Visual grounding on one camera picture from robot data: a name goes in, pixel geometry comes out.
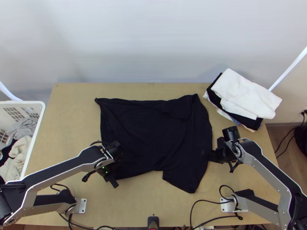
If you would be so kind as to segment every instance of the black t-shirt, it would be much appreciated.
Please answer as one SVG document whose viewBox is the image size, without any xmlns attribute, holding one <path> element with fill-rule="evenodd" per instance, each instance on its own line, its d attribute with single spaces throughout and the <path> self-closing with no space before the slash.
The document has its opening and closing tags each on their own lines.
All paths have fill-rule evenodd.
<svg viewBox="0 0 307 230">
<path fill-rule="evenodd" d="M 207 169 L 212 130 L 197 94 L 169 101 L 95 99 L 101 138 L 118 141 L 124 154 L 115 179 L 163 171 L 163 179 L 194 193 Z"/>
</svg>

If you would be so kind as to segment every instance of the white cloth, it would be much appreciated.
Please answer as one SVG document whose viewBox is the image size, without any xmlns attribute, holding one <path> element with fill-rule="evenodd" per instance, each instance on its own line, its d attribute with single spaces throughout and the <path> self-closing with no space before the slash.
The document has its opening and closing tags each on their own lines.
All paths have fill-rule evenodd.
<svg viewBox="0 0 307 230">
<path fill-rule="evenodd" d="M 0 176 L 5 182 L 20 179 L 31 140 L 30 136 L 25 136 L 12 146 L 8 155 L 15 159 L 8 158 L 4 165 L 0 167 Z"/>
<path fill-rule="evenodd" d="M 209 95 L 208 95 L 207 92 L 205 92 L 203 98 L 207 99 L 212 105 L 214 105 L 214 106 L 216 107 L 216 111 L 218 112 L 218 114 L 220 114 L 221 116 L 223 116 L 223 117 L 225 117 L 226 119 L 228 119 L 228 120 L 230 120 L 230 121 L 233 122 L 231 116 L 229 116 L 227 113 L 225 113 L 223 110 L 221 110 L 220 108 L 218 108 L 215 104 L 213 104 L 213 103 L 210 101 L 210 98 L 209 98 Z M 250 128 L 246 127 L 245 125 L 243 125 L 243 127 L 246 128 L 248 131 L 250 131 L 250 132 L 252 132 L 252 133 L 255 132 L 255 130 L 250 129 Z"/>
<path fill-rule="evenodd" d="M 235 71 L 226 69 L 211 88 L 221 98 L 221 106 L 230 113 L 256 120 L 272 119 L 282 99 Z"/>
</svg>

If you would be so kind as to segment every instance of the black backpack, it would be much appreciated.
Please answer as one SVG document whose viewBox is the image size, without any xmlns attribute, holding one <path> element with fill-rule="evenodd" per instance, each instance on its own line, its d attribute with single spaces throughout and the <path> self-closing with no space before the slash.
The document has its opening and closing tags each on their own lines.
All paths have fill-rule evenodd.
<svg viewBox="0 0 307 230">
<path fill-rule="evenodd" d="M 307 128 L 306 126 L 298 126 L 294 130 L 294 137 L 300 151 L 307 156 Z"/>
</svg>

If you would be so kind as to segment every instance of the laundry basket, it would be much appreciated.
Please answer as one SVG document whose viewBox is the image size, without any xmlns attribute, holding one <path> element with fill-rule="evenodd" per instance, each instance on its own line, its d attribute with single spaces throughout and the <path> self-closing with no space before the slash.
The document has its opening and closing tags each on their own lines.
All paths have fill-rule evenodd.
<svg viewBox="0 0 307 230">
<path fill-rule="evenodd" d="M 38 122 L 30 143 L 26 160 L 20 175 L 22 179 L 31 156 L 38 129 L 45 111 L 45 103 L 40 101 L 4 101 L 0 102 L 0 149 L 10 145 L 13 137 L 7 135 L 7 131 L 14 129 L 15 124 L 22 118 L 37 118 Z"/>
</svg>

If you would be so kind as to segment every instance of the tan tabletop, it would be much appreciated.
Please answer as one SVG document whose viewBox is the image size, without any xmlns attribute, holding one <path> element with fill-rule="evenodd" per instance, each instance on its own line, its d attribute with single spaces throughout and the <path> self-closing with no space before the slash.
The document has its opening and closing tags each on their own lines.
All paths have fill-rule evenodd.
<svg viewBox="0 0 307 230">
<path fill-rule="evenodd" d="M 207 83 L 72 83 L 56 84 L 46 108 L 36 143 L 31 154 L 26 174 L 58 164 L 73 158 L 100 140 L 100 108 L 94 99 L 122 98 L 128 100 L 169 100 L 187 94 L 198 93 L 206 107 L 213 131 L 213 148 L 216 139 L 222 136 L 222 129 L 234 123 L 220 116 L 216 108 L 202 96 L 209 86 Z M 241 137 L 256 141 L 264 155 L 274 164 L 277 161 L 266 126 L 251 133 L 239 126 Z M 152 171 L 140 176 L 119 180 L 119 187 L 94 174 L 83 183 L 81 172 L 60 183 L 67 185 L 74 196 L 87 198 L 85 214 L 75 214 L 73 220 L 86 226 L 98 227 L 145 227 L 147 217 L 155 214 L 160 218 L 162 227 L 189 225 L 190 209 L 198 199 L 219 202 L 218 188 L 222 184 L 231 186 L 235 191 L 252 189 L 256 196 L 278 203 L 279 194 L 249 165 L 240 165 L 234 173 L 229 173 L 227 164 L 209 162 L 207 171 L 194 194 L 184 192 L 162 179 L 162 172 Z M 54 194 L 49 188 L 40 194 Z M 193 211 L 194 226 L 211 218 L 227 215 L 220 205 L 198 203 Z M 243 220 L 227 218 L 211 222 L 210 225 L 244 225 L 268 223 L 254 213 L 241 214 Z M 56 212 L 24 217 L 18 223 L 33 225 L 67 226 Z"/>
</svg>

